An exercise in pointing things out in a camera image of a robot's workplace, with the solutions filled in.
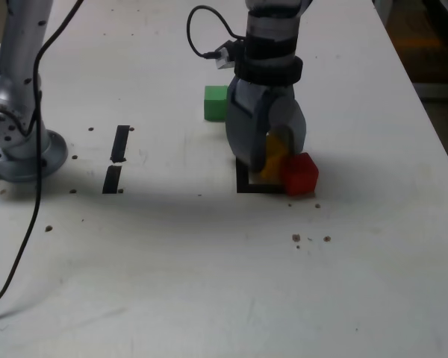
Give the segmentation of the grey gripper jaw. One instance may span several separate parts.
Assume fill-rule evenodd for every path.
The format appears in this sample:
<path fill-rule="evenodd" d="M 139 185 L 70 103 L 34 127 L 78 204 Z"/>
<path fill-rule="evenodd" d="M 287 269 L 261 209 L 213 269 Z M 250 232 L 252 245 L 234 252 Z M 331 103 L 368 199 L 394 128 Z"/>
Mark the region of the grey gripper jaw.
<path fill-rule="evenodd" d="M 266 136 L 273 95 L 267 87 L 233 78 L 228 87 L 225 130 L 234 156 L 252 172 L 266 163 Z"/>
<path fill-rule="evenodd" d="M 290 154 L 300 154 L 305 144 L 307 125 L 293 86 L 277 93 L 269 109 L 270 134 L 276 135 Z"/>

